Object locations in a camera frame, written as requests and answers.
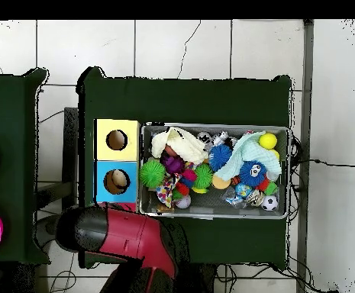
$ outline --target plastic storage bin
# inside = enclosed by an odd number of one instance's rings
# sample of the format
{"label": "plastic storage bin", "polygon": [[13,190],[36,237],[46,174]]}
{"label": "plastic storage bin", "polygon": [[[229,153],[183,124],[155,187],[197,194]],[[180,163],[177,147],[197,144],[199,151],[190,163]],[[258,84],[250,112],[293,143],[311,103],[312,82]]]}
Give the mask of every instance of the plastic storage bin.
{"label": "plastic storage bin", "polygon": [[190,192],[191,204],[189,208],[174,208],[171,212],[157,213],[157,205],[159,200],[155,192],[149,192],[141,183],[139,184],[139,210],[141,213],[152,216],[164,217],[200,217],[200,218],[250,218],[250,219],[282,219],[289,212],[289,196],[290,196],[290,153],[291,153],[291,130],[287,127],[275,126],[247,126],[247,125],[221,125],[221,124],[160,124],[145,123],[140,127],[140,166],[151,157],[150,145],[152,135],[164,131],[168,127],[179,127],[189,131],[193,135],[197,135],[202,131],[206,131],[211,135],[218,134],[225,130],[229,136],[239,139],[247,130],[268,131],[276,135],[278,141],[275,150],[279,152],[282,174],[276,181],[279,199],[279,207],[276,211],[264,211],[258,207],[246,207],[244,209],[236,209],[224,201],[221,197],[226,189],[219,190],[209,188],[206,194],[197,194]]}

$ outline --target green toy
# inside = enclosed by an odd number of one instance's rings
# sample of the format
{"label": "green toy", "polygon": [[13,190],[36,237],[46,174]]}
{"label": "green toy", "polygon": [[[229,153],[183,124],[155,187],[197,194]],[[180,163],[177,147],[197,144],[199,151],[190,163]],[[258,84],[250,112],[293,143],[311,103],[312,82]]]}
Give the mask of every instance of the green toy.
{"label": "green toy", "polygon": [[139,171],[139,179],[144,186],[156,188],[163,183],[165,176],[165,166],[155,159],[145,162]]}
{"label": "green toy", "polygon": [[212,170],[208,164],[201,164],[195,169],[198,176],[193,184],[195,188],[207,188],[212,182]]}

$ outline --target yellow ball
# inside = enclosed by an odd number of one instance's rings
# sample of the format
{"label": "yellow ball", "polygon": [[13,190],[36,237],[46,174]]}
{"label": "yellow ball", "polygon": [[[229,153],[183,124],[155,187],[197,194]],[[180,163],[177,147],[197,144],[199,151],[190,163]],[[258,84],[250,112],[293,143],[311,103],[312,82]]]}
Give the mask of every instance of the yellow ball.
{"label": "yellow ball", "polygon": [[278,140],[276,136],[271,133],[261,135],[259,138],[259,144],[261,147],[267,148],[268,150],[271,150],[273,147],[275,147],[277,142]]}
{"label": "yellow ball", "polygon": [[269,150],[270,152],[274,153],[276,155],[277,159],[280,159],[280,155],[278,152],[276,152],[275,150]]}

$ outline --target green tabletop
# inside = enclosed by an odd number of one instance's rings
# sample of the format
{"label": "green tabletop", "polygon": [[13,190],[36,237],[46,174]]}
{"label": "green tabletop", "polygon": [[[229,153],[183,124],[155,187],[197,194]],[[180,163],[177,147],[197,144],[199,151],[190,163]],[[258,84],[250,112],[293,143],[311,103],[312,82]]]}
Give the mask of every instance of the green tabletop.
{"label": "green tabletop", "polygon": [[35,106],[45,69],[0,75],[0,261],[47,263],[34,243]]}
{"label": "green tabletop", "polygon": [[[84,127],[84,153],[79,179],[84,180],[85,204],[93,202],[93,120],[146,121],[289,126],[291,80],[106,78],[89,67],[79,78],[79,110]],[[189,241],[192,262],[273,262],[286,264],[286,219],[164,218],[179,222]],[[97,256],[86,256],[90,261]]]}

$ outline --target hole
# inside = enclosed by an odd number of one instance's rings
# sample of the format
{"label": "hole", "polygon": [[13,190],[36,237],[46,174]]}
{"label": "hole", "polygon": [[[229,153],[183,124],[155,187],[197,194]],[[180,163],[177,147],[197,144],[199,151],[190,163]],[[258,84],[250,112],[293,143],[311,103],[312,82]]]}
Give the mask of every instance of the hole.
{"label": "hole", "polygon": [[121,195],[127,191],[130,185],[128,174],[122,169],[113,169],[104,177],[104,187],[112,195]]}
{"label": "hole", "polygon": [[123,150],[128,144],[128,138],[123,131],[113,130],[107,135],[106,142],[111,150]]}

